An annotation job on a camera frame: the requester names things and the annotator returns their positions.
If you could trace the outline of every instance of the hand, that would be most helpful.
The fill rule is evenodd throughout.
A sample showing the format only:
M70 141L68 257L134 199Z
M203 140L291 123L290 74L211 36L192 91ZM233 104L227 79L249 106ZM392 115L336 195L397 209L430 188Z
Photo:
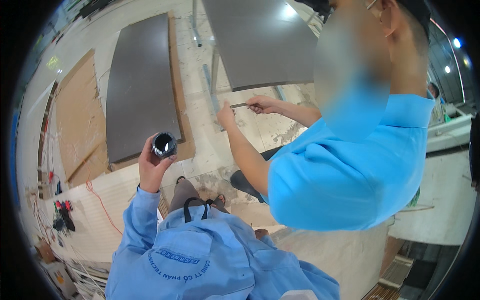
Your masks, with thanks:
M268 235L268 230L267 229L257 229L257 230L255 230L255 236L257 237L257 240L263 238L266 235Z
M138 158L138 169L140 172L140 188L145 192L156 193L162 184L163 174L170 165L177 159L176 155L170 155L161 159L152 152L152 135L145 142L144 149Z
M233 109L230 108L230 103L225 100L223 104L223 108L216 114L216 119L220 125L227 129L231 126L237 126L235 123L235 114L233 113Z
M275 112L279 101L269 96L255 96L247 100L247 108L256 114L271 114Z

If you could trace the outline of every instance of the black cap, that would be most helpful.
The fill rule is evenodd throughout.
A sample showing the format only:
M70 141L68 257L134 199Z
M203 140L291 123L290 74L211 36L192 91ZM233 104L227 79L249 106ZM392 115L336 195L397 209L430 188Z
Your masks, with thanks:
M402 4L420 23L425 30L427 39L429 38L430 30L428 29L428 24L430 22L430 9L424 0L396 0L398 3Z

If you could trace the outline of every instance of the blue light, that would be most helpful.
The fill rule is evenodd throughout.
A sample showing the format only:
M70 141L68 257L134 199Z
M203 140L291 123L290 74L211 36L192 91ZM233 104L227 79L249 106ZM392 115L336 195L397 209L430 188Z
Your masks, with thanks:
M460 44L460 41L458 40L458 38L454 38L453 39L453 44L455 45L455 47L457 48L460 48L462 46L462 44Z

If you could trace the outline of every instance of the dark gray board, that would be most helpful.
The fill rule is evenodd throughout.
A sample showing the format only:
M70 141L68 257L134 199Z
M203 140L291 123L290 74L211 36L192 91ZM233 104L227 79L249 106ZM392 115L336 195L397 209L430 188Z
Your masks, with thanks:
M167 13L120 31L106 109L110 163L138 155L156 132L181 138L170 74Z
M232 91L313 82L317 37L282 0L203 0Z

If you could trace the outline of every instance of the black cylindrical object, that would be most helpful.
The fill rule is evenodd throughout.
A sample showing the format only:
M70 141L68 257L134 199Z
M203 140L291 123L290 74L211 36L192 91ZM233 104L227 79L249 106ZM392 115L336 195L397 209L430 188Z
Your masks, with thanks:
M153 137L152 151L159 158L165 158L177 154L177 140L173 134L169 132L158 133Z

